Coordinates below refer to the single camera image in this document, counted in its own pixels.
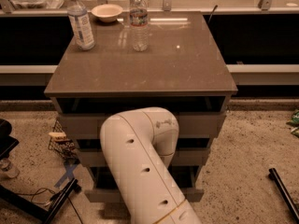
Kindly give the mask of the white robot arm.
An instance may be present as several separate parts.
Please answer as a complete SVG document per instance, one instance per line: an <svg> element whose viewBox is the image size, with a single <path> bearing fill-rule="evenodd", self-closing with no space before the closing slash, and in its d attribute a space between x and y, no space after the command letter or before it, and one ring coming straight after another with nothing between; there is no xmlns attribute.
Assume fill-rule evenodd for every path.
<svg viewBox="0 0 299 224"><path fill-rule="evenodd" d="M100 130L110 172L131 215L131 224L202 224L168 171L179 126L160 107L125 111Z"/></svg>

